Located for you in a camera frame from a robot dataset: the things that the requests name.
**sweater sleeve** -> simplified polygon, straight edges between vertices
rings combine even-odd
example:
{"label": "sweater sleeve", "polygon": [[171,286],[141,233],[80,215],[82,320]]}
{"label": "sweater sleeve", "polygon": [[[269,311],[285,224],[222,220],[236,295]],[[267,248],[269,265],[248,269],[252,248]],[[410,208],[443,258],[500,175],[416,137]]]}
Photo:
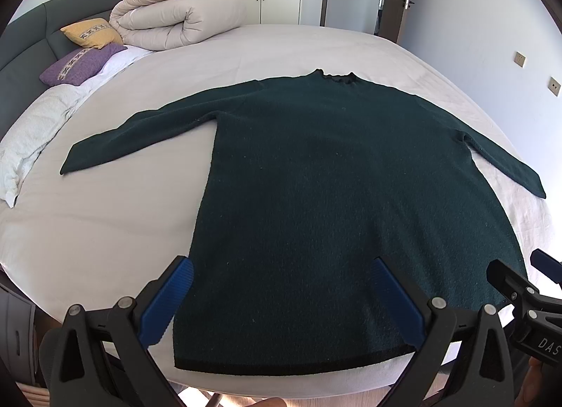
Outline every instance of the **sweater sleeve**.
{"label": "sweater sleeve", "polygon": [[222,113],[234,112],[246,96],[262,85],[250,81],[215,88],[179,99],[160,109],[137,112],[118,128],[95,134],[74,144],[60,174],[109,163],[157,142],[176,137]]}
{"label": "sweater sleeve", "polygon": [[510,155],[486,136],[466,126],[466,130],[458,130],[459,140],[472,147],[486,160],[503,172],[506,176],[524,186],[539,198],[546,198],[541,178],[525,163]]}

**yellow pillow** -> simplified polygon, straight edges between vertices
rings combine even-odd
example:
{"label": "yellow pillow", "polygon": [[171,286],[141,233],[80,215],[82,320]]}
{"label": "yellow pillow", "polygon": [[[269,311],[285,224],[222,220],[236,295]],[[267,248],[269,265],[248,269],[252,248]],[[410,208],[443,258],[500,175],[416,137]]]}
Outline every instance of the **yellow pillow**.
{"label": "yellow pillow", "polygon": [[82,47],[101,49],[109,43],[123,45],[121,35],[105,19],[90,19],[61,28],[69,40]]}

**human hand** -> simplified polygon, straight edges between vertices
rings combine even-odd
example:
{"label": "human hand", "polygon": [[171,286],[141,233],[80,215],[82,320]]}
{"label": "human hand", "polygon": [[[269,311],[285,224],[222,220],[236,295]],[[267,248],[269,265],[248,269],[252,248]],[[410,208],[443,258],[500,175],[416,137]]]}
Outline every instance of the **human hand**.
{"label": "human hand", "polygon": [[539,391],[541,391],[541,369],[542,363],[538,359],[531,357],[529,359],[529,370],[523,380],[519,396],[515,399],[515,407],[528,407],[537,397]]}
{"label": "human hand", "polygon": [[254,407],[254,406],[257,406],[257,407],[287,407],[287,404],[281,398],[270,398],[270,399],[264,399],[262,401],[256,402],[251,407]]}

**dark green sweater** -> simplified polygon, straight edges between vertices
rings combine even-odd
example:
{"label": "dark green sweater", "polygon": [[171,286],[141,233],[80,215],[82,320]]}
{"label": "dark green sweater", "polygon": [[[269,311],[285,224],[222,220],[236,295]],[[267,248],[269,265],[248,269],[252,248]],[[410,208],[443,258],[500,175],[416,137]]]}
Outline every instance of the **dark green sweater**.
{"label": "dark green sweater", "polygon": [[213,161],[185,248],[195,280],[174,322],[180,369],[304,374],[411,351],[369,286],[378,254],[428,296],[474,310],[502,303],[485,278],[491,260],[525,273],[469,146],[544,198],[538,175],[432,103],[353,74],[251,81],[137,113],[72,147],[61,174],[211,119]]}

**metal screw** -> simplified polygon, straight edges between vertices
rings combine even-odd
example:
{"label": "metal screw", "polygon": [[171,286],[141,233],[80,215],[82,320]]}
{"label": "metal screw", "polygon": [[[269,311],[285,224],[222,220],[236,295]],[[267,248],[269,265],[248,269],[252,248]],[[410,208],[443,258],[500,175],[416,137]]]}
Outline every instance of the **metal screw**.
{"label": "metal screw", "polygon": [[81,309],[82,308],[80,307],[79,304],[74,304],[73,306],[70,306],[70,308],[68,309],[68,314],[72,316],[78,315]]}
{"label": "metal screw", "polygon": [[486,312],[488,315],[495,315],[496,314],[496,308],[491,304],[486,304],[484,306],[484,312]]}
{"label": "metal screw", "polygon": [[447,307],[447,301],[445,301],[442,297],[436,296],[431,300],[431,304],[436,309],[444,309]]}
{"label": "metal screw", "polygon": [[121,309],[128,309],[130,308],[131,305],[133,305],[133,298],[131,298],[130,296],[124,296],[121,299],[119,299],[117,305]]}

